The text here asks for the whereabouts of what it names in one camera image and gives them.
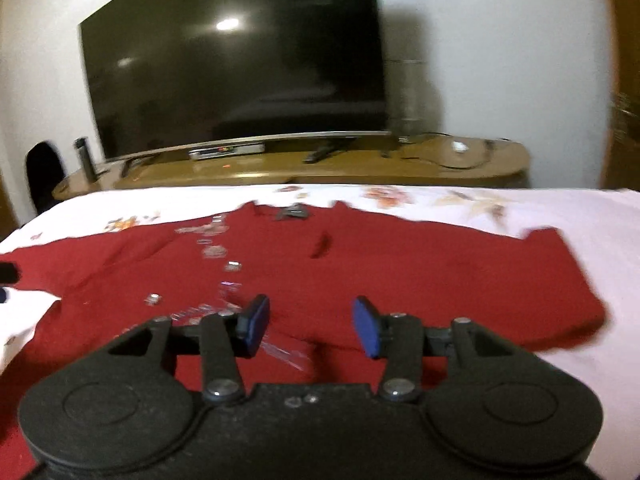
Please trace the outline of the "black remote control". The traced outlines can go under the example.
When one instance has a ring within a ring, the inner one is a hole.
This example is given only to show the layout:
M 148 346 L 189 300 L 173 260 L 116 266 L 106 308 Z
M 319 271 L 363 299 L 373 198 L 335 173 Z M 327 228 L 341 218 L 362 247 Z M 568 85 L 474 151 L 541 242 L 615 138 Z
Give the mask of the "black remote control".
M 336 150 L 336 147 L 334 144 L 332 143 L 323 144 L 313 152 L 309 153 L 305 157 L 304 163 L 312 165 L 312 164 L 316 164 L 317 162 L 321 162 L 322 160 L 327 159 L 332 153 L 335 152 L 335 150 Z

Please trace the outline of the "large black curved television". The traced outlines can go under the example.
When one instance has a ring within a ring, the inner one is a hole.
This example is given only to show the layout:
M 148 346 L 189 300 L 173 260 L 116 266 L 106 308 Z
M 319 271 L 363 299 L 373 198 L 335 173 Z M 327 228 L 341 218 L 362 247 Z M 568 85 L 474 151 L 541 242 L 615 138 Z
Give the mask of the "large black curved television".
M 108 159 L 387 127 L 378 0 L 112 0 L 80 36 Z

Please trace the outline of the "dark cylindrical bottle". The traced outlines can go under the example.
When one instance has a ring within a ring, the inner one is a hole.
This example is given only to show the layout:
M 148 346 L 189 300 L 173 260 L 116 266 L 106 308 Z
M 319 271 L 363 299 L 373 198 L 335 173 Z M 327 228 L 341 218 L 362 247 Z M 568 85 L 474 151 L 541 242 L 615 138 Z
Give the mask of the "dark cylindrical bottle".
M 89 151 L 89 145 L 86 138 L 78 138 L 74 141 L 74 147 L 80 160 L 81 168 L 84 170 L 85 177 L 89 183 L 96 183 L 98 174 L 96 167 L 92 161 Z

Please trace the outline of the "black chair back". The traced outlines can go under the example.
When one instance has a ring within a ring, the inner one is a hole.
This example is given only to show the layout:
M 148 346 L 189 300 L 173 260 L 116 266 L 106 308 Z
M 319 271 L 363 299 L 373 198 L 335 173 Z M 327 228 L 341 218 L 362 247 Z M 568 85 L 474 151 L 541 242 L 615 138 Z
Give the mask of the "black chair back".
M 53 191 L 66 178 L 60 155 L 50 142 L 39 142 L 26 154 L 25 170 L 32 204 L 43 214 L 58 203 Z

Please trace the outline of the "silver set-top box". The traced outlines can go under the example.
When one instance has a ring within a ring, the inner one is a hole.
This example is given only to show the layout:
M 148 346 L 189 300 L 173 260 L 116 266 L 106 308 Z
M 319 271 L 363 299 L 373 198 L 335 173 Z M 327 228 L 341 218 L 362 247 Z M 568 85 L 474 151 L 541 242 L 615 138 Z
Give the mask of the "silver set-top box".
M 209 160 L 221 157 L 244 156 L 262 154 L 265 151 L 265 144 L 227 144 L 209 146 L 208 148 L 194 148 L 189 151 L 192 160 Z

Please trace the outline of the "white floral bed sheet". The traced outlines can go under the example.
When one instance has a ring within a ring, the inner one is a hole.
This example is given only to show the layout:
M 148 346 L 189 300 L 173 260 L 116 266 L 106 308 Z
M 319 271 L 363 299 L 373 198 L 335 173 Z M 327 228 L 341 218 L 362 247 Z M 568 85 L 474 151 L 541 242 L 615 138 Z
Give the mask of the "white floral bed sheet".
M 111 232 L 207 219 L 220 229 L 243 205 L 276 208 L 283 219 L 306 219 L 314 208 L 345 204 L 412 222 L 437 222 L 520 238 L 558 231 L 591 290 L 605 307 L 604 324 L 570 348 L 532 350 L 588 385 L 604 422 L 589 466 L 605 479 L 639 474 L 639 196 L 634 191 L 482 190 L 420 186 L 247 185 L 140 188 L 66 200 L 13 232 L 14 250 Z M 43 290 L 8 292 L 1 306 L 1 376 L 35 336 L 56 303 Z

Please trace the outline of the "red knit sweater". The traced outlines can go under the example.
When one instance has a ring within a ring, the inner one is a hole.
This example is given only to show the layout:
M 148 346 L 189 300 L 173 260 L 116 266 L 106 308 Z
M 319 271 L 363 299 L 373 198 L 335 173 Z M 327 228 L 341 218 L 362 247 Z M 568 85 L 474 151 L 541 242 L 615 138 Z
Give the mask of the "red knit sweater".
M 520 238 L 412 222 L 345 204 L 283 219 L 248 203 L 224 216 L 135 226 L 14 250 L 20 289 L 56 303 L 1 376 L 1 474 L 32 459 L 17 426 L 24 393 L 41 378 L 150 318 L 193 324 L 225 302 L 268 296 L 269 348 L 242 366 L 255 382 L 374 382 L 352 302 L 431 326 L 466 316 L 529 350 L 570 348 L 605 322 L 560 233 Z

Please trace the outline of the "wooden tv stand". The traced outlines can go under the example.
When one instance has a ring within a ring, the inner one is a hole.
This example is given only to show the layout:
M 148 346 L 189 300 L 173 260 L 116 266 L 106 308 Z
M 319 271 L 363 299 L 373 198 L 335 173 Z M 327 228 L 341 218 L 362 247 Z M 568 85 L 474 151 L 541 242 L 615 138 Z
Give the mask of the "wooden tv stand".
M 184 151 L 111 162 L 98 169 L 96 183 L 78 170 L 53 191 L 57 200 L 93 192 L 161 186 L 251 184 L 436 185 L 464 188 L 526 188 L 530 155 L 507 140 L 461 138 L 468 149 L 454 150 L 454 138 L 428 136 L 415 144 L 360 139 L 316 164 L 304 159 L 311 141 L 273 145 L 270 152 L 192 160 Z

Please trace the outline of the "clear glass vase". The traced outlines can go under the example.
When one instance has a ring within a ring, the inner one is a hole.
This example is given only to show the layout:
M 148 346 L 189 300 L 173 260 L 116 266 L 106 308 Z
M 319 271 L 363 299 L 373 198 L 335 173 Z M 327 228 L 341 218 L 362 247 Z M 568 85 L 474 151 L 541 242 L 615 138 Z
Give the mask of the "clear glass vase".
M 388 62 L 390 119 L 401 142 L 411 142 L 426 126 L 425 66 L 417 58 Z

